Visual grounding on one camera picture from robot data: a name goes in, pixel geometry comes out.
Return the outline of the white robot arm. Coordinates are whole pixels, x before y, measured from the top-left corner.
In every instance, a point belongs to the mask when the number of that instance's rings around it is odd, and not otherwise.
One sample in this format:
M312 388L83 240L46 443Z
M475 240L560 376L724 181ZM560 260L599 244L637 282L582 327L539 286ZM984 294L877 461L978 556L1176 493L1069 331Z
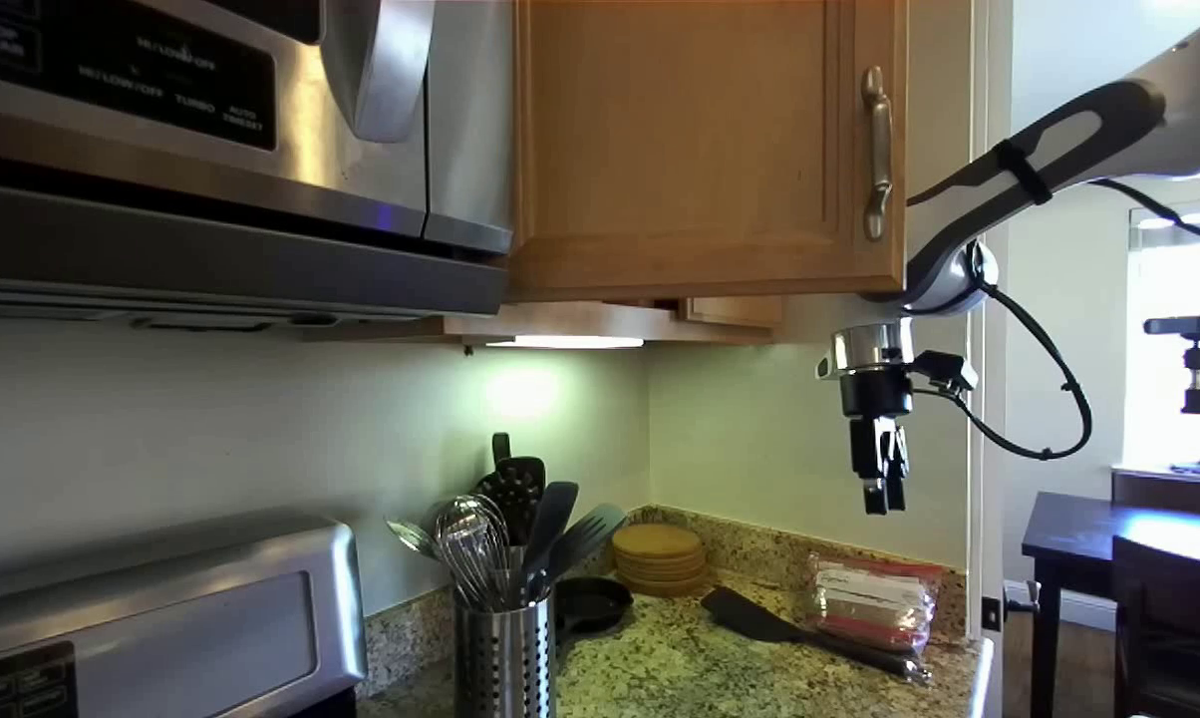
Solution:
M903 508L909 448L901 419L917 396L948 399L1000 451L1052 461L1091 439L1091 405L1052 335L998 286L998 260L984 233L1025 209L1048 205L1075 183L1101 183L1133 197L1170 227L1192 225L1150 197L1126 187L1126 174L1200 174L1200 29L1133 66L1124 81L1088 86L940 183L909 199L922 246L903 260L898 290L867 290L877 316L834 335L821 376L842 388L847 423L847 467L861 480L867 514ZM1059 391L1075 404L1080 436L1069 448L1019 448L978 419L966 396L978 388L966 355L913 351L917 316L968 312L998 298L1029 327L1059 372Z

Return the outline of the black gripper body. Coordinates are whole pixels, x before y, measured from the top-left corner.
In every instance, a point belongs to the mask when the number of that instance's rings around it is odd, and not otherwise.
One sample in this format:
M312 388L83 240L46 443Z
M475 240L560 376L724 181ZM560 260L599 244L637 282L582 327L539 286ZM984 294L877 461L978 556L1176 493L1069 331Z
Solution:
M842 391L847 461L901 471L909 461L901 419L913 412L913 331L903 320L857 323L827 335L821 376Z

